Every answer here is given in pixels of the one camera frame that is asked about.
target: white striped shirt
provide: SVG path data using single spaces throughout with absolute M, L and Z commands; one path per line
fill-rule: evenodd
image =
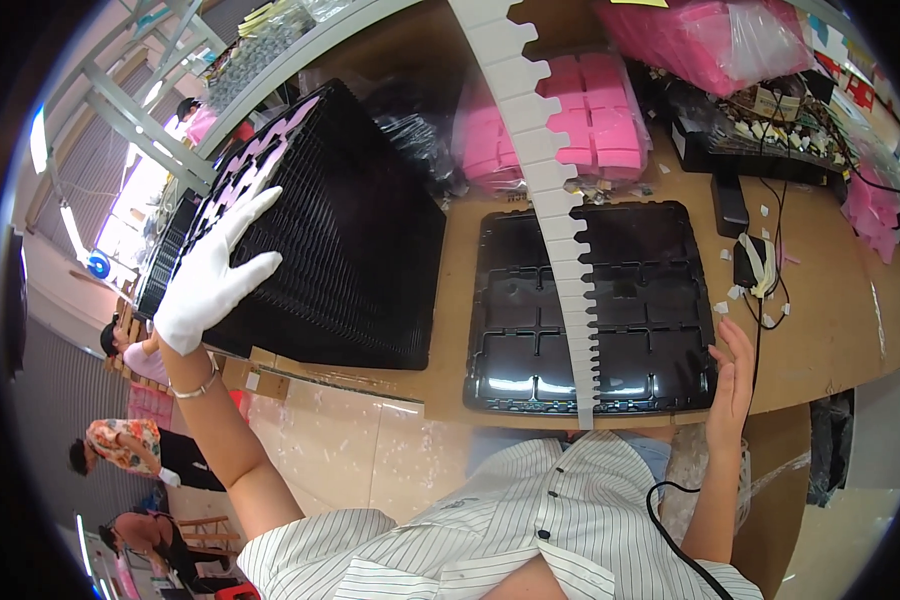
M 612 432 L 565 452 L 532 439 L 489 457 L 406 525 L 380 510 L 334 510 L 252 539 L 238 565 L 264 600 L 480 598 L 540 554 L 570 600 L 717 598 L 650 521 L 654 483 Z M 734 598 L 763 597 L 733 566 L 700 564 Z

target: black plastic tray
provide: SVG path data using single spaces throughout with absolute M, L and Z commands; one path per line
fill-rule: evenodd
M 276 204 L 253 222 L 230 256 L 238 267 L 264 252 L 283 262 L 204 341 L 239 356 L 256 346 L 301 362 L 425 369 L 446 217 L 360 102 L 337 79 L 279 139 L 288 149 L 269 182 Z M 269 132 L 246 142 L 250 148 Z M 221 174 L 197 212 L 180 255 L 228 209 L 221 196 L 274 144 Z M 240 156 L 241 149 L 235 156 Z
M 593 265 L 598 415 L 708 408 L 713 321 L 686 208 L 676 201 L 577 209 Z M 484 411 L 576 414 L 564 317 L 532 210 L 481 223 L 463 402 Z

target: sticker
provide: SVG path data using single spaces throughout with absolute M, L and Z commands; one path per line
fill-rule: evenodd
M 679 131 L 677 131 L 676 124 L 673 124 L 670 127 L 672 129 L 673 144 L 676 146 L 676 151 L 680 154 L 680 159 L 683 160 L 687 151 L 687 140 Z
M 244 386 L 251 392 L 257 391 L 257 385 L 260 383 L 260 369 L 254 369 L 246 375 L 246 385 Z
M 648 7 L 660 7 L 661 9 L 669 9 L 666 0 L 610 0 L 610 4 L 642 4 Z

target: woman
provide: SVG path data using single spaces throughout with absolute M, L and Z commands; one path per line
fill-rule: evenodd
M 237 241 L 281 191 L 258 190 L 183 258 L 153 322 L 180 410 L 250 539 L 238 564 L 263 597 L 762 598 L 729 565 L 754 376 L 754 348 L 729 319 L 718 326 L 728 353 L 710 348 L 720 374 L 709 461 L 679 554 L 651 519 L 660 506 L 654 471 L 610 431 L 565 449 L 547 438 L 496 452 L 401 527 L 373 509 L 305 517 L 201 342 L 282 259 L 266 252 L 229 267 Z
M 193 438 L 161 429 L 149 418 L 104 418 L 90 423 L 86 436 L 70 445 L 70 469 L 85 477 L 101 457 L 124 471 L 156 475 L 175 488 L 227 490 Z
M 240 585 L 240 580 L 232 577 L 201 577 L 196 563 L 219 561 L 223 570 L 229 570 L 230 558 L 191 549 L 168 514 L 124 512 L 114 519 L 112 527 L 100 525 L 98 533 L 106 547 L 117 554 L 128 546 L 144 555 L 158 572 L 176 571 L 194 594 L 214 594 Z
M 120 356 L 123 364 L 143 378 L 170 387 L 167 369 L 163 366 L 160 345 L 156 337 L 150 336 L 141 342 L 131 343 L 131 337 L 118 327 L 120 315 L 113 313 L 113 319 L 99 332 L 99 345 L 107 356 Z

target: gloved hand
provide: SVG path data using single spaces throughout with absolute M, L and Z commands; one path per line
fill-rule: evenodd
M 250 186 L 223 213 L 183 257 L 180 269 L 167 286 L 153 324 L 163 341 L 181 356 L 195 351 L 204 331 L 219 323 L 244 296 L 273 275 L 283 260 L 279 252 L 264 252 L 236 269 L 230 268 L 230 253 L 237 242 L 283 191 L 279 186 L 271 187 L 257 195 L 261 186 L 262 181 Z
M 160 472 L 157 473 L 157 477 L 160 478 L 160 481 L 167 484 L 171 488 L 180 487 L 180 475 L 169 470 L 166 466 L 162 466 L 160 468 Z

